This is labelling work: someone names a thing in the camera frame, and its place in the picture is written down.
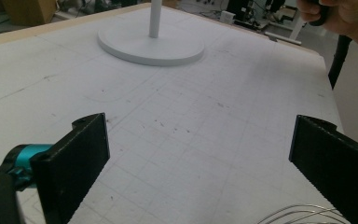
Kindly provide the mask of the brown cardboard box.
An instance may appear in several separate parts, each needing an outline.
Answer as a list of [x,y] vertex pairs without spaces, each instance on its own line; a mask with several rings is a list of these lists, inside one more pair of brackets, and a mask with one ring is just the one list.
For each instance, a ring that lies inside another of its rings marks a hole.
[[56,10],[56,0],[2,0],[12,24],[37,26],[50,23]]

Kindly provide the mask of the white power adapter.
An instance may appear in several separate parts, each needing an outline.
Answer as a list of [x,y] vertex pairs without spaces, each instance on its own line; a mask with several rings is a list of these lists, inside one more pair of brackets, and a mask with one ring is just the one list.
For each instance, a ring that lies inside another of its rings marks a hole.
[[220,21],[225,24],[233,24],[235,19],[235,14],[228,12],[228,11],[222,11],[220,14]]

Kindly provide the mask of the white round stand with pole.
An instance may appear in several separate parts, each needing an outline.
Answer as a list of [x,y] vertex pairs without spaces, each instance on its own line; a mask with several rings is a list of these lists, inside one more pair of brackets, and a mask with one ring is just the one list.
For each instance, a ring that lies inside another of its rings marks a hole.
[[152,0],[148,23],[118,21],[98,32],[103,50],[119,59],[152,66],[178,66],[199,60],[205,45],[181,28],[162,24],[162,0]]

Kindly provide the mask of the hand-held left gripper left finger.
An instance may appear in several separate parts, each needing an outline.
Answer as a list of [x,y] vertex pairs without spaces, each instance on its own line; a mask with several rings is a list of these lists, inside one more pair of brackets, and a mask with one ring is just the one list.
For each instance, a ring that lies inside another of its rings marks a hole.
[[71,220],[110,158],[104,113],[72,126],[65,137],[30,159],[47,224]]

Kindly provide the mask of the black equipment on floor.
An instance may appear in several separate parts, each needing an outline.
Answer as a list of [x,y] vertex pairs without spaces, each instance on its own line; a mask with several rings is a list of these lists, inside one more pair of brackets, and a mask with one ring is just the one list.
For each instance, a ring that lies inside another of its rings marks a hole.
[[234,15],[235,22],[255,20],[254,0],[228,0],[227,12]]

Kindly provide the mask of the white desk frame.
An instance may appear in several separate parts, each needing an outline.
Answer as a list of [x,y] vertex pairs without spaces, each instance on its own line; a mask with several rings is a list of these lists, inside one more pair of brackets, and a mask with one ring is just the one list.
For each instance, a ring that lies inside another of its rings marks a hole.
[[278,35],[278,34],[274,34],[272,32],[266,31],[264,33],[264,35],[271,37],[273,39],[276,40],[280,40],[280,41],[284,41],[290,44],[294,44],[294,45],[298,45],[301,46],[302,42],[299,41],[297,39],[303,25],[305,24],[305,22],[302,21],[302,19],[300,18],[299,12],[296,10],[293,13],[293,20],[292,20],[292,25],[291,26],[287,26],[284,24],[280,24],[277,22],[270,22],[269,25],[272,25],[275,28],[281,28],[283,30],[289,31],[290,35],[289,36],[285,36],[285,35]]

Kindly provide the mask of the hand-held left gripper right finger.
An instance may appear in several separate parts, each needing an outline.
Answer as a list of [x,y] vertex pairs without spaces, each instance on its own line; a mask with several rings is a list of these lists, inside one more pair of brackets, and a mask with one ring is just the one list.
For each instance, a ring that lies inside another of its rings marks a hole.
[[358,224],[358,143],[337,126],[296,117],[289,161],[351,224]]

